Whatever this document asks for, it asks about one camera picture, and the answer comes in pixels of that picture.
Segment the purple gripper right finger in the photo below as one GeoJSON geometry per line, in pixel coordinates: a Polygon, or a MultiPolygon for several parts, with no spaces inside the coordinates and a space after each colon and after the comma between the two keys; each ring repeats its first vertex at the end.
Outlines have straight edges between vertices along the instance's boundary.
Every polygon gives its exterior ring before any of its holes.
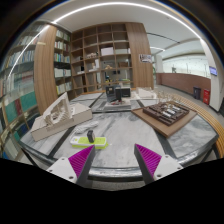
{"type": "Polygon", "coordinates": [[[150,184],[182,169],[182,166],[171,156],[161,156],[139,144],[134,145],[134,154],[145,184],[150,184]]]}

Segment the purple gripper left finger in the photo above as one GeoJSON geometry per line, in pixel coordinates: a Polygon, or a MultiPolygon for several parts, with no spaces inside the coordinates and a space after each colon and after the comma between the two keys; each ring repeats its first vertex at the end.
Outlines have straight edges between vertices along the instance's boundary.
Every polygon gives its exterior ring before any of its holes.
{"type": "Polygon", "coordinates": [[[86,187],[94,157],[95,146],[91,145],[69,158],[59,158],[47,171],[79,186],[86,187]]]}

